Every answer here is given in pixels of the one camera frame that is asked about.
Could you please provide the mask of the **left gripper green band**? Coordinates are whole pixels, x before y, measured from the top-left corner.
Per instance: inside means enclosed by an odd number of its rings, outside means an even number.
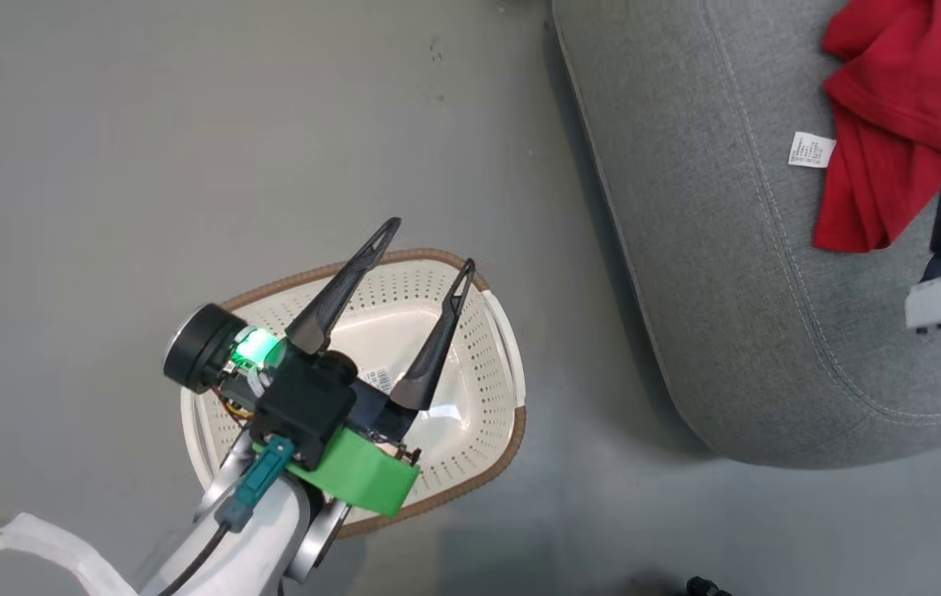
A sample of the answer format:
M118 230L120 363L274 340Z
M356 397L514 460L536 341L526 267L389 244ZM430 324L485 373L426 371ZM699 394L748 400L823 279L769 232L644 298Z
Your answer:
M215 303L172 337L165 376L197 395L215 392L252 412L251 445L291 442L287 472L352 507L401 511L420 471L403 439L434 400L475 276L468 259L441 301L439 320L388 395L358 377L330 335L362 279L401 227L389 218L287 325L285 337L253 327Z

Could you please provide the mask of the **red shirt with care tag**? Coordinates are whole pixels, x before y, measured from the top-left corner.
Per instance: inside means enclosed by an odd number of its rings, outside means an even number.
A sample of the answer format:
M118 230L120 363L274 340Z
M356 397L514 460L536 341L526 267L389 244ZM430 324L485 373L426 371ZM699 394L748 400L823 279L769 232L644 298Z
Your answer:
M848 0L824 52L836 144L814 246L888 248L941 186L941 0Z

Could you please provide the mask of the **cream perforated laundry basket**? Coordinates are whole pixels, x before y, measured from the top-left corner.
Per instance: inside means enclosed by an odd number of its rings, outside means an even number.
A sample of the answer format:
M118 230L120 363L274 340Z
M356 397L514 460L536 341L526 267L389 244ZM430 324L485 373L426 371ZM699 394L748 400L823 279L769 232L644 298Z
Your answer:
M307 306L344 263L244 291L221 302L251 324L277 334ZM335 325L333 348L365 370L388 368L393 384L439 318L441 301L463 259L439 249L388 252L361 282ZM503 472L526 433L526 371L511 321L481 272L460 314L434 400L406 435L420 449L420 475L395 518L353 509L338 538L379 531L448 504ZM240 431L213 393L181 390L184 444L204 488Z

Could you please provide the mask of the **grey fabric sofa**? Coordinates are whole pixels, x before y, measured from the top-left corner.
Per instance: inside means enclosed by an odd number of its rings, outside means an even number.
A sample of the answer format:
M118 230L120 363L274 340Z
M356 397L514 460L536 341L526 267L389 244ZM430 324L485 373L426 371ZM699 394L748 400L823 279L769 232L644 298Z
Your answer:
M672 403L716 454L826 470L941 448L941 334L905 327L927 214L812 248L843 0L553 0L610 218Z

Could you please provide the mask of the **white fabric strip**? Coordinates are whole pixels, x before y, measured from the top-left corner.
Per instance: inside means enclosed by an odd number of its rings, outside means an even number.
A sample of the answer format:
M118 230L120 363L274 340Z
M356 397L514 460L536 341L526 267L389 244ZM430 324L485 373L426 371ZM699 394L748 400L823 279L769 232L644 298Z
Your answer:
M24 552L61 567L85 596L140 596L94 547L74 533L27 512L0 528L0 551Z

